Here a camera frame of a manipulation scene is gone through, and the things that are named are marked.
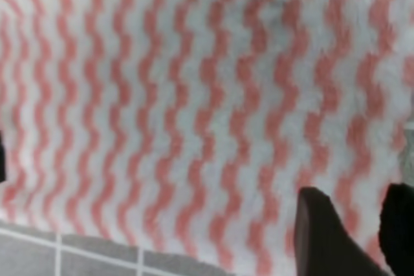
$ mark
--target pink zigzag stripe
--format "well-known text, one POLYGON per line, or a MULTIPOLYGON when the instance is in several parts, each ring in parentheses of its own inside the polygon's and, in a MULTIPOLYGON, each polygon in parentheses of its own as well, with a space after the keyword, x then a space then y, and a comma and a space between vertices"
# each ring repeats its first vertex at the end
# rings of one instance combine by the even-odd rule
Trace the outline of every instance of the pink zigzag stripe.
MULTIPOLYGON (((179 53, 171 61, 171 70, 180 70, 187 58, 191 54, 191 48, 193 45, 193 32, 186 29, 186 18, 192 4, 198 0, 183 0, 177 6, 175 12, 174 29, 181 35, 181 49, 179 53)), ((188 96, 187 86, 180 81, 183 92, 188 96)), ((195 162, 199 163, 200 160, 194 160, 189 167, 188 171, 188 182, 193 188, 193 196, 190 199, 190 203, 184 206, 175 223, 175 234, 181 241, 186 253, 192 257, 197 257, 197 249, 190 236, 190 223, 191 219, 198 212, 198 210, 204 205, 206 191, 200 180, 200 173, 196 167, 195 162)))
POLYGON ((92 154, 94 154, 99 146, 100 139, 99 132, 94 124, 93 116, 102 100, 102 84, 99 81, 97 73, 99 61, 104 55, 104 44, 99 32, 96 30, 96 21, 100 12, 103 10, 103 3, 104 0, 92 0, 93 6, 85 16, 86 31, 93 40, 92 54, 85 62, 85 76, 91 88, 91 99, 85 107, 83 114, 83 123, 90 134, 90 139, 87 147, 85 148, 85 152, 82 153, 78 162, 78 173, 80 176, 79 188, 77 192, 69 198, 66 205, 66 214, 68 215, 68 219, 72 222, 77 234, 81 235, 85 234, 85 228, 83 226, 83 221, 79 218, 78 206, 91 188, 92 178, 88 164, 92 154))
POLYGON ((41 156, 49 144, 49 132, 44 122, 44 113, 45 106, 52 98, 52 90, 45 73, 45 66, 47 64, 47 61, 50 59, 50 46, 49 42, 46 40, 43 32, 41 31, 41 20, 45 15, 45 10, 43 8, 41 0, 32 0, 32 2, 35 9, 35 14, 33 16, 34 33, 39 41, 40 49, 42 51, 40 57, 34 64, 34 78, 40 91, 40 99, 34 108, 34 119, 36 128, 39 131, 39 142, 34 150, 33 159, 34 168, 38 174, 38 179, 36 180, 34 189, 30 192, 27 198, 25 211, 28 215, 30 225, 36 227, 35 214, 31 208, 31 205, 34 197, 41 192, 41 189, 43 189, 46 179, 46 172, 41 165, 41 156))
POLYGON ((56 160, 54 162, 54 171, 56 172, 56 183, 51 192, 45 197, 43 204, 43 213, 46 216, 47 222, 53 231, 60 230, 58 221, 55 215, 52 214, 52 205, 59 194, 65 189, 66 175, 63 168, 66 155, 73 146, 73 131, 71 126, 66 121, 68 108, 76 102, 76 82, 70 76, 70 65, 76 56, 76 42, 70 35, 67 26, 67 18, 73 10, 72 0, 60 0, 61 13, 57 18, 57 26, 60 36, 65 43, 65 54, 59 63, 59 79, 65 87, 65 99, 58 107, 58 124, 63 131, 63 141, 60 148, 56 151, 56 160))
POLYGON ((118 154, 122 153, 125 146, 127 136, 122 130, 120 124, 122 109, 131 101, 131 89, 128 82, 122 76, 122 63, 127 59, 131 53, 131 36, 124 30, 123 24, 125 23, 125 15, 131 8, 133 0, 121 0, 120 8, 118 8, 114 15, 114 30, 120 38, 120 52, 116 59, 111 64, 111 79, 116 83, 118 88, 118 103, 113 104, 109 112, 109 123, 111 129, 115 132, 115 143, 113 148, 109 151, 109 154, 105 157, 103 164, 103 177, 105 179, 105 185, 102 192, 95 200, 92 206, 93 219, 98 226, 101 236, 106 239, 111 238, 111 234, 105 221, 102 218, 102 209, 104 204, 109 201, 114 192, 114 186, 116 178, 113 174, 112 166, 118 154))
MULTIPOLYGON (((164 1, 165 0, 153 0, 153 6, 146 12, 144 18, 144 28, 151 40, 151 47, 147 53, 147 56, 143 59, 142 63, 140 64, 140 70, 145 72, 146 75, 146 80, 144 81, 147 85, 146 88, 148 90, 147 106, 145 107, 146 109, 142 112, 145 113, 146 123, 148 121, 148 114, 155 101, 155 96, 151 93, 157 91, 157 87, 154 84, 148 82, 147 75, 151 70, 154 60, 160 53, 160 49, 162 47, 162 34, 157 31, 157 17, 162 5, 164 4, 164 1)), ((152 134, 148 133, 149 129, 147 128, 147 125, 145 128, 147 130, 146 135, 149 135, 151 137, 152 142, 152 134)), ((143 148, 146 149, 146 151, 148 152, 149 150, 147 149, 147 147, 149 144, 146 141, 144 141, 144 143, 146 144, 143 145, 143 148)), ((159 213, 168 206, 169 198, 172 197, 171 192, 173 191, 173 189, 171 188, 171 184, 167 180, 167 176, 159 170, 159 167, 156 168, 155 174, 157 182, 159 184, 159 192, 155 202, 152 205, 150 205, 144 212, 144 229, 148 236, 150 236, 150 238, 152 239, 155 249, 162 249, 164 246, 164 238, 161 234, 157 220, 159 213)))
MULTIPOLYGON (((219 64, 220 60, 225 58, 228 53, 228 45, 229 45, 229 37, 230 34, 226 29, 224 29, 221 25, 223 16, 224 16, 224 9, 225 4, 229 3, 233 0, 217 0, 211 5, 210 14, 209 14, 209 26, 215 32, 215 44, 214 44, 214 51, 211 57, 206 58, 203 61, 202 66, 202 79, 205 81, 206 84, 210 87, 210 105, 206 112, 201 111, 202 113, 206 113, 207 115, 204 116, 199 115, 198 123, 203 124, 202 133, 205 133, 207 130, 207 126, 211 122, 211 119, 214 115, 215 110, 217 110, 224 96, 224 90, 219 81, 217 81, 217 65, 219 64)), ((254 96, 254 100, 248 103, 244 103, 246 105, 250 105, 249 108, 254 110, 254 106, 259 99, 259 94, 257 90, 252 85, 250 81, 247 81, 250 76, 250 69, 247 68, 249 64, 243 63, 244 59, 240 59, 237 64, 237 74, 238 78, 241 80, 244 88, 248 89, 249 96, 252 93, 254 96)), ((222 267, 226 268, 227 270, 231 270, 233 266, 233 255, 229 247, 224 243, 224 234, 227 229, 227 225, 232 217, 238 214, 240 205, 241 205, 241 194, 240 191, 237 189, 237 174, 239 172, 239 167, 243 164, 242 157, 248 156, 248 148, 249 143, 247 139, 244 137, 243 129, 244 129, 244 121, 241 123, 237 123, 236 118, 242 117, 247 120, 248 114, 242 115, 241 111, 234 111, 231 118, 230 118, 230 133, 231 135, 237 140, 238 143, 238 151, 237 156, 234 162, 227 163, 223 168, 223 175, 221 178, 221 187, 225 189, 228 193, 228 203, 226 205, 224 215, 216 215, 209 227, 209 236, 210 240, 214 243, 215 248, 217 250, 217 255, 219 259, 219 263, 222 267)), ((205 137, 211 139, 211 155, 214 153, 214 137, 212 134, 204 134, 205 137)))
MULTIPOLYGON (((125 16, 128 10, 130 10, 131 6, 133 5, 133 2, 134 0, 122 0, 121 8, 115 16, 115 29, 118 29, 117 32, 120 34, 120 39, 122 40, 121 49, 123 50, 119 62, 127 59, 131 53, 132 39, 131 36, 128 34, 128 31, 124 29, 123 25, 125 24, 125 16)), ((133 190, 134 187, 137 187, 136 171, 128 170, 127 174, 128 178, 131 181, 131 189, 133 190)), ((131 207, 132 206, 129 205, 128 199, 119 205, 117 211, 118 227, 124 234, 126 241, 128 241, 130 245, 136 245, 137 240, 135 238, 135 230, 129 228, 127 225, 127 213, 129 211, 129 208, 131 207)))
POLYGON ((27 90, 25 84, 23 83, 22 71, 23 71, 23 63, 28 58, 28 42, 24 37, 23 31, 21 29, 20 22, 23 20, 23 13, 16 2, 16 0, 4 0, 8 5, 10 5, 11 9, 15 12, 17 17, 17 33, 19 36, 19 42, 21 43, 21 53, 19 59, 16 62, 16 68, 14 69, 14 79, 17 84, 17 102, 13 107, 12 110, 12 117, 17 127, 17 143, 14 150, 11 152, 11 161, 13 166, 17 170, 17 180, 15 184, 10 184, 6 190, 5 195, 3 197, 3 205, 6 206, 6 212, 9 222, 15 222, 16 220, 16 208, 14 206, 13 200, 15 199, 16 195, 25 188, 26 184, 26 173, 23 169, 20 161, 19 161, 19 154, 23 147, 23 142, 25 141, 25 129, 21 125, 21 108, 26 101, 27 90))
POLYGON ((371 167, 372 154, 366 144, 369 124, 375 118, 382 118, 386 97, 381 86, 374 82, 375 71, 383 58, 392 52, 395 33, 389 22, 389 6, 392 0, 374 0, 369 10, 369 21, 378 30, 378 52, 368 52, 357 71, 357 84, 367 96, 367 116, 356 115, 348 128, 347 143, 354 149, 355 160, 349 174, 338 181, 336 197, 345 208, 345 226, 353 234, 359 227, 358 211, 353 205, 352 190, 356 181, 367 176, 371 167))
MULTIPOLYGON (((286 58, 282 63, 285 67, 280 67, 280 70, 286 70, 286 74, 289 74, 293 70, 295 60, 302 57, 307 50, 309 42, 309 35, 305 27, 299 23, 301 12, 301 0, 290 0, 283 11, 282 20, 284 24, 290 26, 294 31, 294 39, 291 50, 287 52, 287 55, 281 56, 286 58)), ((281 122, 285 118, 285 114, 289 113, 288 109, 293 109, 295 106, 294 101, 297 97, 297 90, 289 85, 289 77, 276 77, 276 83, 283 85, 288 83, 285 88, 285 97, 280 108, 280 115, 275 116, 277 121, 277 127, 273 125, 267 125, 267 136, 274 135, 273 133, 278 132, 281 122), (292 95, 293 102, 289 102, 289 97, 292 95)), ((278 147, 284 147, 284 143, 280 138, 273 138, 275 153, 278 152, 278 147)), ((248 236, 248 245, 254 251, 257 257, 256 274, 257 275, 272 275, 274 267, 272 265, 272 257, 269 250, 265 246, 265 230, 266 227, 278 221, 279 213, 279 198, 272 190, 273 181, 276 177, 277 170, 284 166, 287 161, 287 153, 283 154, 282 157, 278 158, 275 154, 274 161, 271 165, 266 165, 261 168, 259 173, 259 190, 262 193, 264 206, 262 211, 262 217, 260 219, 252 221, 250 224, 250 231, 248 236)))
POLYGON ((303 166, 296 180, 296 188, 309 186, 318 174, 326 173, 331 150, 321 143, 321 127, 329 114, 338 110, 342 91, 334 81, 332 72, 337 62, 346 57, 351 50, 352 33, 345 21, 343 7, 347 0, 329 0, 325 11, 326 24, 330 25, 335 36, 335 44, 328 52, 321 52, 316 61, 315 84, 322 90, 323 98, 320 112, 310 112, 305 121, 305 137, 312 147, 310 164, 303 166))

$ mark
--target dark object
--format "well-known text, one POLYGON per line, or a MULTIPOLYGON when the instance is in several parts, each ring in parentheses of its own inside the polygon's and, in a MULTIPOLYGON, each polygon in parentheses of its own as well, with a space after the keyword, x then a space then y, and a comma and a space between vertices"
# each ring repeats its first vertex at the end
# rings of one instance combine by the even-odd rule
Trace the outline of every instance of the dark object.
POLYGON ((313 187, 299 193, 294 245, 298 276, 386 275, 348 236, 331 199, 313 187))
POLYGON ((0 133, 0 182, 6 181, 6 149, 0 133))
POLYGON ((382 205, 380 246, 395 276, 414 275, 414 189, 391 184, 382 205))

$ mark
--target gray tile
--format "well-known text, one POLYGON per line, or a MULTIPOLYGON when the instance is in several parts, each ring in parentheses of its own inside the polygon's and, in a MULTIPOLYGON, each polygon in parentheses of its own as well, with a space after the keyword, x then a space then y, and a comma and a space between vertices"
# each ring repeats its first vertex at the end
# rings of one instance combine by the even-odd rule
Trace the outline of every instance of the gray tile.
POLYGON ((108 257, 117 258, 129 262, 136 262, 137 249, 125 245, 115 244, 104 239, 93 237, 83 237, 77 235, 65 235, 62 242, 65 245, 73 246, 83 250, 99 253, 108 257))
POLYGON ((14 224, 6 224, 3 221, 0 221, 0 228, 8 229, 10 231, 14 231, 14 232, 17 232, 17 233, 22 233, 22 234, 26 234, 26 235, 39 237, 41 239, 55 240, 55 238, 56 238, 54 233, 42 232, 42 231, 38 231, 36 229, 27 228, 27 227, 24 227, 24 226, 16 226, 14 224))
POLYGON ((229 276, 220 268, 180 255, 165 255, 146 251, 144 253, 144 263, 152 268, 184 276, 229 276))
POLYGON ((55 251, 0 236, 1 276, 53 276, 55 251))
POLYGON ((135 276, 136 271, 72 253, 62 253, 61 276, 135 276))

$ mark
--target zigzag stripe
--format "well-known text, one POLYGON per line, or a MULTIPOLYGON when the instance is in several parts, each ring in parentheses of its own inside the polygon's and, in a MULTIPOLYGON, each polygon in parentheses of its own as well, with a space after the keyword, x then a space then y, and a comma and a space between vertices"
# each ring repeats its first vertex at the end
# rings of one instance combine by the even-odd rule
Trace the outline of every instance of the zigzag stripe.
POLYGON ((15 184, 10 184, 5 189, 5 195, 3 197, 3 205, 6 206, 7 217, 10 222, 15 222, 16 220, 16 209, 14 206, 13 200, 16 195, 25 187, 26 184, 26 173, 23 169, 21 162, 19 160, 19 153, 22 150, 23 142, 25 140, 25 129, 21 124, 21 108, 26 101, 27 90, 26 86, 23 83, 22 71, 23 63, 28 58, 28 42, 23 35, 20 22, 23 20, 23 13, 16 2, 16 0, 4 0, 16 14, 16 27, 17 35, 19 37, 19 42, 21 43, 20 56, 16 62, 16 68, 14 69, 13 78, 17 84, 17 102, 12 109, 13 121, 16 124, 17 128, 17 138, 16 138, 16 147, 11 152, 11 160, 13 166, 16 168, 17 180, 15 184))
POLYGON ((71 63, 76 56, 76 42, 71 36, 66 19, 72 13, 72 0, 60 0, 61 14, 57 18, 58 30, 65 44, 65 54, 59 63, 59 79, 65 87, 65 99, 58 107, 58 123, 62 127, 63 138, 60 148, 56 151, 54 171, 56 172, 56 183, 54 188, 45 197, 43 210, 47 222, 53 231, 59 231, 59 224, 56 215, 53 214, 52 206, 55 199, 61 194, 66 184, 66 172, 63 168, 66 154, 73 146, 73 131, 67 123, 68 108, 76 102, 76 83, 71 78, 71 63))
MULTIPOLYGON (((284 168, 291 156, 291 144, 286 138, 281 137, 281 126, 285 118, 296 107, 299 90, 292 82, 294 64, 301 59, 309 47, 309 33, 300 23, 301 0, 290 0, 286 3, 282 13, 282 23, 293 32, 292 45, 286 52, 282 52, 276 60, 274 71, 274 83, 283 89, 283 100, 279 107, 269 112, 267 118, 267 137, 273 141, 274 161, 271 164, 272 174, 284 168)), ((262 171, 262 178, 266 176, 266 170, 262 171)), ((290 234, 288 231, 285 241, 286 251, 290 252, 290 234)))
POLYGON ((334 114, 339 107, 342 91, 334 81, 332 72, 337 62, 346 57, 351 51, 351 27, 343 16, 343 8, 347 0, 329 0, 325 11, 325 20, 331 26, 335 44, 328 53, 321 52, 316 61, 315 84, 322 90, 320 112, 310 112, 305 121, 305 137, 312 147, 310 164, 303 166, 296 180, 296 189, 313 183, 318 174, 326 174, 327 164, 332 151, 321 143, 321 128, 329 114, 334 114))
POLYGON ((78 215, 78 208, 80 202, 89 192, 91 188, 92 178, 89 171, 88 164, 92 154, 95 153, 99 146, 100 135, 94 124, 94 112, 99 107, 102 97, 102 84, 97 76, 98 64, 104 54, 104 44, 99 32, 96 30, 96 22, 99 14, 103 10, 104 0, 92 0, 92 8, 85 15, 85 26, 87 33, 92 37, 93 51, 91 56, 85 62, 85 77, 91 88, 91 98, 86 105, 83 112, 83 124, 90 135, 89 143, 85 148, 85 151, 80 156, 78 162, 78 174, 80 177, 79 188, 75 194, 73 194, 66 205, 66 214, 68 219, 72 222, 77 234, 84 235, 85 228, 82 220, 78 215))
POLYGON ((38 174, 36 185, 34 189, 29 193, 26 204, 25 212, 28 215, 29 224, 36 227, 35 214, 31 208, 34 197, 41 192, 45 184, 46 172, 41 165, 41 156, 49 144, 49 132, 44 122, 45 106, 48 104, 52 97, 52 89, 46 78, 45 67, 50 59, 51 51, 49 42, 46 40, 41 30, 41 20, 45 15, 45 10, 41 0, 31 0, 34 5, 35 14, 33 17, 33 27, 36 38, 39 41, 41 54, 34 64, 34 78, 38 84, 40 91, 40 99, 36 103, 34 109, 34 118, 36 127, 39 131, 39 142, 34 150, 34 168, 38 174))
MULTIPOLYGON (((142 61, 142 67, 143 67, 142 71, 144 71, 146 74, 146 80, 144 80, 145 85, 149 83, 147 75, 149 74, 149 71, 152 68, 153 62, 155 58, 157 57, 161 49, 161 46, 162 46, 162 34, 157 31, 157 17, 163 4, 164 4, 164 0, 153 0, 153 6, 146 12, 145 18, 144 18, 144 28, 151 41, 151 47, 148 51, 148 54, 142 61)), ((157 90, 156 86, 152 83, 149 83, 149 84, 150 85, 147 86, 147 88, 149 88, 148 91, 156 92, 157 90)), ((152 94, 149 94, 149 92, 147 93, 148 99, 147 99, 146 109, 142 111, 142 114, 145 113, 145 116, 146 116, 145 121, 147 121, 147 117, 151 110, 151 106, 152 104, 154 104, 154 101, 155 101, 155 96, 152 94)), ((146 141, 144 142, 146 144, 143 147, 146 148, 149 144, 146 141)), ((158 214, 169 204, 169 197, 172 195, 171 192, 173 191, 166 177, 167 176, 165 174, 162 174, 159 170, 157 170, 156 178, 159 184, 158 196, 155 202, 152 205, 148 206, 148 208, 144 211, 144 229, 146 233, 152 239, 154 243, 154 247, 156 249, 163 248, 163 236, 161 234, 161 230, 157 222, 158 214)))
POLYGON ((374 0, 369 9, 369 21, 378 30, 378 52, 368 52, 361 61, 356 76, 358 86, 367 96, 367 111, 356 115, 347 132, 347 143, 354 149, 355 159, 351 171, 343 176, 336 188, 336 197, 345 208, 345 226, 351 233, 359 227, 360 219, 352 201, 352 190, 359 178, 367 176, 371 168, 372 154, 366 137, 370 123, 384 114, 385 95, 381 86, 374 82, 375 71, 383 58, 392 53, 396 35, 389 22, 389 6, 393 0, 374 0))
MULTIPOLYGON (((256 62, 256 59, 267 50, 267 31, 265 26, 258 17, 261 7, 269 0, 249 0, 245 9, 244 25, 252 29, 252 41, 251 41, 251 60, 248 64, 246 74, 251 75, 252 67, 256 62)), ((245 77, 246 82, 251 81, 251 77, 245 77)), ((245 115, 237 116, 241 122, 246 122, 247 118, 256 112, 260 102, 260 90, 255 86, 255 92, 251 92, 248 89, 253 85, 245 85, 245 115), (248 107, 248 100, 256 98, 256 102, 248 107)), ((248 148, 244 155, 247 160, 250 158, 250 148, 248 148)), ((250 223, 249 233, 247 238, 247 245, 256 255, 256 273, 258 275, 268 275, 272 270, 272 258, 269 251, 264 246, 264 231, 269 222, 275 221, 277 215, 274 211, 278 210, 278 200, 272 193, 272 179, 274 174, 269 169, 262 169, 259 173, 259 190, 263 196, 263 218, 260 220, 253 220, 250 223)))
MULTIPOLYGON (((194 34, 191 30, 186 28, 186 18, 191 5, 197 0, 183 0, 182 3, 178 4, 175 12, 174 29, 181 35, 181 49, 178 55, 171 61, 171 70, 175 68, 180 70, 185 64, 187 58, 191 55, 191 47, 193 45, 194 34)), ((183 81, 180 81, 183 92, 188 95, 188 88, 183 81)), ((188 171, 188 183, 193 189, 193 196, 190 203, 184 206, 175 223, 175 234, 181 241, 186 253, 192 257, 197 257, 197 248, 195 247, 191 236, 190 236, 190 224, 195 214, 200 211, 204 205, 206 190, 201 182, 200 178, 200 164, 201 161, 196 159, 190 164, 188 171)))
POLYGON ((118 103, 113 104, 110 110, 110 125, 112 131, 115 132, 115 143, 109 151, 103 164, 103 177, 105 185, 102 192, 92 206, 93 219, 98 226, 101 235, 109 239, 110 233, 107 224, 102 219, 102 209, 104 204, 111 199, 114 192, 116 178, 112 172, 112 166, 118 154, 122 153, 127 137, 123 132, 120 124, 121 111, 131 100, 131 89, 128 82, 122 77, 122 63, 129 57, 131 53, 131 36, 124 29, 125 16, 131 8, 133 0, 121 0, 120 8, 114 16, 113 28, 120 38, 120 52, 111 64, 111 78, 118 88, 118 103))
MULTIPOLYGON (((131 36, 127 34, 127 30, 123 28, 122 25, 125 24, 125 17, 130 10, 131 6, 133 5, 134 0, 122 0, 121 9, 119 11, 119 14, 115 17, 115 23, 117 24, 116 28, 118 28, 117 32, 120 34, 121 39, 121 49, 122 55, 120 58, 120 62, 122 60, 125 60, 129 57, 131 53, 131 45, 132 45, 132 39, 131 36)), ((128 178, 131 182, 131 189, 137 186, 136 181, 136 171, 128 171, 128 178)), ((125 202, 122 202, 119 205, 118 208, 118 226, 121 230, 121 232, 125 235, 126 240, 130 245, 136 245, 137 241, 135 238, 135 231, 128 227, 127 225, 127 212, 129 211, 129 201, 126 200, 125 202)))
POLYGON ((224 244, 224 234, 233 216, 238 214, 241 206, 241 193, 237 189, 237 176, 240 167, 250 161, 250 142, 244 134, 245 126, 251 115, 257 111, 260 102, 260 90, 252 77, 252 68, 260 54, 267 49, 267 33, 258 18, 261 6, 267 0, 249 0, 245 11, 245 27, 252 29, 251 51, 237 60, 237 78, 243 85, 245 98, 240 109, 236 109, 230 117, 230 134, 237 140, 238 150, 235 159, 228 162, 221 179, 221 186, 228 192, 228 203, 224 216, 217 215, 210 226, 210 238, 214 241, 219 254, 219 262, 230 269, 233 265, 232 253, 224 244))
MULTIPOLYGON (((197 113, 197 132, 203 138, 203 162, 211 160, 214 155, 215 139, 212 133, 208 132, 208 126, 214 116, 216 110, 221 106, 224 97, 224 89, 217 80, 217 65, 226 57, 228 53, 228 32, 223 29, 221 23, 223 20, 225 3, 231 0, 216 0, 212 3, 208 13, 208 26, 215 34, 215 42, 213 52, 210 57, 205 58, 201 65, 201 80, 210 90, 210 101, 206 109, 201 109, 197 113)), ((234 182, 225 180, 223 186, 228 191, 229 203, 228 209, 237 208, 240 205, 240 195, 235 189, 234 182)), ((216 215, 209 226, 210 240, 215 244, 217 249, 218 259, 220 265, 227 269, 232 265, 232 254, 223 242, 223 234, 225 229, 226 219, 221 215, 216 215)))

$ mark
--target towel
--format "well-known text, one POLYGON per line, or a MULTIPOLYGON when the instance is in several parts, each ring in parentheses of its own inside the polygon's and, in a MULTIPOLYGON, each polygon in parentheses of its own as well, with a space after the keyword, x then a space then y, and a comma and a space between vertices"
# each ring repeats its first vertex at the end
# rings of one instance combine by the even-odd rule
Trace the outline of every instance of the towel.
POLYGON ((296 196, 382 260, 414 0, 0 0, 0 219, 295 275, 296 196))

